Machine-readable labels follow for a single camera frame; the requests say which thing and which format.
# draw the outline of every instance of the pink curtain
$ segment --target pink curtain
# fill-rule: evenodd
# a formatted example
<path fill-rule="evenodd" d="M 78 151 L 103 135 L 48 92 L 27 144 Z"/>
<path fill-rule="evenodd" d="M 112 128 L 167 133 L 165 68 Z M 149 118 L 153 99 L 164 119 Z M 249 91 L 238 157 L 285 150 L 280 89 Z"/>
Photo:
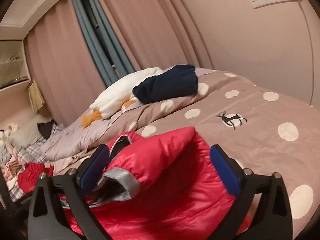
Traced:
<path fill-rule="evenodd" d="M 75 121 L 105 90 L 71 0 L 53 6 L 24 44 L 30 74 L 58 123 Z"/>
<path fill-rule="evenodd" d="M 181 0 L 99 0 L 134 68 L 193 64 L 213 69 Z"/>

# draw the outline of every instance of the metal screw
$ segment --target metal screw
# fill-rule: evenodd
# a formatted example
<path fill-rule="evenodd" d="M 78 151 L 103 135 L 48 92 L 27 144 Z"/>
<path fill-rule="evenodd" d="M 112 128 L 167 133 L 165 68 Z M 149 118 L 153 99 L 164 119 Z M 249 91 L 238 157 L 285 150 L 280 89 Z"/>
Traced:
<path fill-rule="evenodd" d="M 281 179 L 281 177 L 282 177 L 279 172 L 275 172 L 275 173 L 273 174 L 273 176 L 275 176 L 277 179 Z"/>
<path fill-rule="evenodd" d="M 43 172 L 43 173 L 41 173 L 41 174 L 39 175 L 39 178 L 40 178 L 40 179 L 44 179 L 46 176 L 47 176 L 47 174 L 45 174 L 45 172 Z"/>
<path fill-rule="evenodd" d="M 77 172 L 77 169 L 71 168 L 71 169 L 69 169 L 69 170 L 67 171 L 67 174 L 73 175 L 73 174 L 76 174 L 76 172 Z"/>
<path fill-rule="evenodd" d="M 251 175 L 251 174 L 253 173 L 252 170 L 250 170 L 250 169 L 248 169 L 248 168 L 245 168 L 245 169 L 243 170 L 243 172 L 244 172 L 245 175 Z"/>

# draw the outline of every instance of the blue curtain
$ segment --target blue curtain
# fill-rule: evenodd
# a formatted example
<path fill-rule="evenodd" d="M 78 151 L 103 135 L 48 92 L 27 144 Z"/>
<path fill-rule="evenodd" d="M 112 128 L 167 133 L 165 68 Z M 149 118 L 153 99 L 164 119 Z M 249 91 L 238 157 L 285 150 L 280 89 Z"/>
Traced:
<path fill-rule="evenodd" d="M 125 75 L 133 73 L 134 68 L 99 1 L 72 0 L 72 2 L 84 39 L 105 85 L 110 86 Z"/>

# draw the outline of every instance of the blue gripper pad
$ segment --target blue gripper pad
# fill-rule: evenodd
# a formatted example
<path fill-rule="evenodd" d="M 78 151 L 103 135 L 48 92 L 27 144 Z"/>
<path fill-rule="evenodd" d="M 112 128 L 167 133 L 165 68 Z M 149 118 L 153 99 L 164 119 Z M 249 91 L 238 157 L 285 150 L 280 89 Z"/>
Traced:
<path fill-rule="evenodd" d="M 210 160 L 224 186 L 226 187 L 228 193 L 232 196 L 239 197 L 241 192 L 240 179 L 238 176 L 236 176 L 236 174 L 227 163 L 227 161 L 230 162 L 230 160 L 233 159 L 229 159 L 228 156 L 222 151 L 220 146 L 214 145 L 210 149 Z"/>
<path fill-rule="evenodd" d="M 92 156 L 85 159 L 78 168 L 76 183 L 79 186 L 79 194 L 84 197 L 90 194 L 100 179 L 102 171 L 109 164 L 109 149 L 100 144 Z"/>

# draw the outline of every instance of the white polka dot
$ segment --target white polka dot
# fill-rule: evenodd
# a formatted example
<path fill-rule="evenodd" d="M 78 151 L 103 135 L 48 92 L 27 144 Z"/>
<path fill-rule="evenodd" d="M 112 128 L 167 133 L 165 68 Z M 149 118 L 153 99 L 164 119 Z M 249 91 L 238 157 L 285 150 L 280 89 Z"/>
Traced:
<path fill-rule="evenodd" d="M 293 219 L 303 218 L 310 210 L 313 202 L 313 190 L 309 185 L 297 187 L 290 198 L 291 213 Z"/>
<path fill-rule="evenodd" d="M 184 117 L 187 119 L 190 119 L 190 118 L 199 116 L 200 113 L 201 113 L 200 109 L 194 108 L 194 109 L 187 111 L 184 114 Z"/>
<path fill-rule="evenodd" d="M 209 86 L 205 83 L 198 84 L 198 93 L 204 96 L 209 90 Z"/>
<path fill-rule="evenodd" d="M 228 77 L 236 77 L 237 76 L 237 75 L 229 73 L 229 72 L 226 72 L 225 75 Z"/>
<path fill-rule="evenodd" d="M 227 118 L 230 118 L 230 117 L 233 117 L 233 116 L 235 116 L 235 115 L 236 115 L 236 114 L 228 114 L 228 115 L 226 115 L 226 117 L 227 117 Z M 234 119 L 234 120 L 232 120 L 231 122 L 233 123 L 233 125 L 234 125 L 235 127 L 237 127 L 238 125 L 241 124 L 241 122 L 244 123 L 245 120 L 244 120 L 244 119 L 241 119 L 241 122 L 240 122 L 239 119 Z M 231 124 L 230 122 L 228 122 L 228 124 L 225 123 L 225 122 L 223 122 L 223 123 L 225 124 L 225 126 L 233 128 L 233 126 L 232 126 L 232 124 Z"/>
<path fill-rule="evenodd" d="M 297 127 L 290 122 L 283 123 L 278 127 L 278 134 L 283 140 L 292 142 L 298 139 L 299 131 Z"/>
<path fill-rule="evenodd" d="M 273 102 L 279 99 L 279 95 L 275 92 L 265 92 L 263 98 L 267 101 Z"/>
<path fill-rule="evenodd" d="M 238 160 L 236 160 L 236 159 L 235 159 L 235 161 L 238 163 L 238 165 L 241 167 L 241 169 L 244 169 L 244 166 L 243 166 L 243 164 L 242 164 L 240 161 L 238 161 Z"/>
<path fill-rule="evenodd" d="M 226 96 L 226 98 L 233 98 L 236 97 L 237 95 L 239 95 L 239 91 L 238 90 L 231 90 L 227 93 L 224 94 Z"/>
<path fill-rule="evenodd" d="M 164 101 L 160 106 L 161 112 L 164 112 L 164 113 L 170 113 L 173 110 L 173 108 L 174 108 L 174 103 L 171 99 Z"/>
<path fill-rule="evenodd" d="M 154 127 L 154 126 L 152 126 L 152 125 L 147 125 L 147 126 L 143 129 L 141 135 L 142 135 L 143 137 L 147 137 L 147 136 L 153 134 L 156 130 L 157 130 L 156 127 Z"/>
<path fill-rule="evenodd" d="M 136 126 L 137 126 L 137 122 L 132 122 L 132 123 L 130 124 L 130 126 L 129 126 L 128 131 L 131 132 L 131 131 L 135 130 L 135 129 L 136 129 Z"/>

